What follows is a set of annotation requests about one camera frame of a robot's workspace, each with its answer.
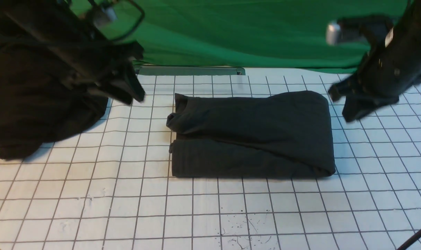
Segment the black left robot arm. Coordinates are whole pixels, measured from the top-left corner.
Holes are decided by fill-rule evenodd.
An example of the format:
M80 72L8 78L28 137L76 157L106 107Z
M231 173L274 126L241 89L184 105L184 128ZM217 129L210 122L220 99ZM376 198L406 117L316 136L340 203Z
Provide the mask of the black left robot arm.
M129 0L139 18L123 35L108 39L99 28L117 20L114 6L120 1L89 3L90 9L77 16L71 11L71 0L0 0L0 13L31 37L0 35L0 42L52 51L70 67L60 79L69 90L102 95L128 106L143 102L146 93L132 61L141 60L144 49L137 41L124 41L141 25L144 10Z

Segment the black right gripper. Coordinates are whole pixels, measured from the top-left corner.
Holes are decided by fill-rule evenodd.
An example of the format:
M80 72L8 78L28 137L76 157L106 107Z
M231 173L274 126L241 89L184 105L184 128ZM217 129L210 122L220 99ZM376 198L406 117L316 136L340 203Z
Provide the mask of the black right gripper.
M375 44L347 79L328 90L333 101L346 97L342 116L347 123L396 104L399 95L421 83L421 39L387 35Z

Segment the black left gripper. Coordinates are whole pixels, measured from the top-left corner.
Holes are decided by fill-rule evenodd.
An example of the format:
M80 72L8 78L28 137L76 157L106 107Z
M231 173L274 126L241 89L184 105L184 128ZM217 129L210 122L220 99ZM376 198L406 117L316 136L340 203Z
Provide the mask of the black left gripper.
M137 10L140 16L133 26L112 39L87 21L87 12L78 16L70 7L13 7L9 18L33 37L20 44L48 48L77 73L69 75L70 86L85 86L91 95L131 106L146 95L132 63L143 59L144 49L137 41L125 41L145 17Z

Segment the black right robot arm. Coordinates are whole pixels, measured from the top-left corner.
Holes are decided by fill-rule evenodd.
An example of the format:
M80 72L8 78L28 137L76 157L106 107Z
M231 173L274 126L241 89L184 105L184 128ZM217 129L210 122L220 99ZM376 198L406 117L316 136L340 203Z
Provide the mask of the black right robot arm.
M332 101L346 98L346 122L396 104L409 88L421 84L421 0L409 0L399 18L375 14L332 21L327 26L328 45L363 42L370 45L357 70L333 84Z

